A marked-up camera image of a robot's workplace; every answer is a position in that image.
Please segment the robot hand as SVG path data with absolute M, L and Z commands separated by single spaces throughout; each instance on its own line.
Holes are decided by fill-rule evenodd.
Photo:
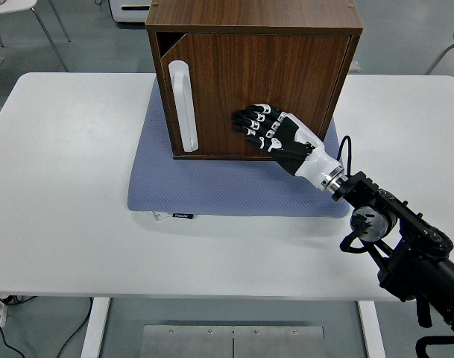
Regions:
M 269 104 L 237 110 L 233 129 L 251 145 L 266 151 L 290 175 L 333 191 L 347 179 L 342 165 L 325 152 L 324 143 L 295 115 Z

